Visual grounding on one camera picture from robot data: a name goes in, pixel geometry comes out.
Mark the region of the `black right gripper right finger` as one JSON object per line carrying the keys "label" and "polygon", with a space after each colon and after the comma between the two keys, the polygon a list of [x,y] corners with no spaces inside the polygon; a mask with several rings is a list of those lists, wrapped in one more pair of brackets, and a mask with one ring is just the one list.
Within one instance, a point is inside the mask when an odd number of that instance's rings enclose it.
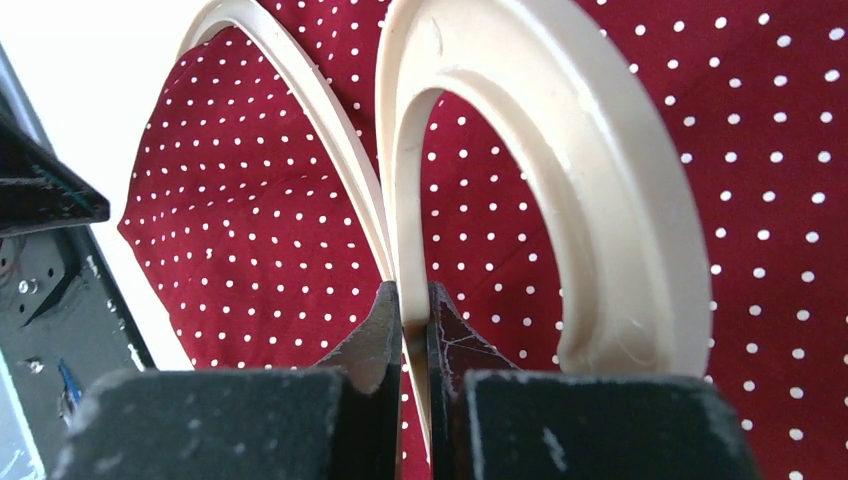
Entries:
{"label": "black right gripper right finger", "polygon": [[429,286],[437,479],[755,479],[735,411],[675,375],[521,370]]}

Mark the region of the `red polka dot cloth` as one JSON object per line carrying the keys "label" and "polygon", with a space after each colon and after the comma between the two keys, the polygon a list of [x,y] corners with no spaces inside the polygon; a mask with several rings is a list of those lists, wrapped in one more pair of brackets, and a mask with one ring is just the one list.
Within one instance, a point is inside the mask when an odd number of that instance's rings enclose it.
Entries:
{"label": "red polka dot cloth", "polygon": [[[697,201],[714,313],[706,375],[768,479],[847,475],[847,5],[586,1],[662,115]],[[422,152],[428,276],[527,370],[555,370],[553,253],[524,174],[467,103]],[[119,231],[200,368],[308,366],[380,275],[296,99],[240,30],[170,72]]]}

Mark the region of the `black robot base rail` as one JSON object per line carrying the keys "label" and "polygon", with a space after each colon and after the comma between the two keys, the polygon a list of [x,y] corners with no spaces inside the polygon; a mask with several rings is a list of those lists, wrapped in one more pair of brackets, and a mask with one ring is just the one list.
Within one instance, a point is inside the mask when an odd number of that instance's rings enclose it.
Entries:
{"label": "black robot base rail", "polygon": [[[8,58],[1,61],[3,114],[55,156]],[[93,224],[1,236],[5,479],[48,477],[86,388],[107,373],[154,364]]]}

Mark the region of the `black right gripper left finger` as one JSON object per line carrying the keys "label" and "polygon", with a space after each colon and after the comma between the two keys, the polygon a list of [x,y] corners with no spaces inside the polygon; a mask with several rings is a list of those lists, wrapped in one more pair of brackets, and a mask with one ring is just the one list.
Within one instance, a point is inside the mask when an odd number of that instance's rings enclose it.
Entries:
{"label": "black right gripper left finger", "polygon": [[393,282],[314,366],[114,372],[85,394],[56,479],[393,479],[401,325]]}

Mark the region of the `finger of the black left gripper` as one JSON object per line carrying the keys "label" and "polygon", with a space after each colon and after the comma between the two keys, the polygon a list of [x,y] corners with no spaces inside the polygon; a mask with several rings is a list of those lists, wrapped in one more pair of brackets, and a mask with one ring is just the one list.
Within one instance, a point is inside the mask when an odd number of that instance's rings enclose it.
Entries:
{"label": "finger of the black left gripper", "polygon": [[1,116],[1,236],[105,222],[108,200]]}

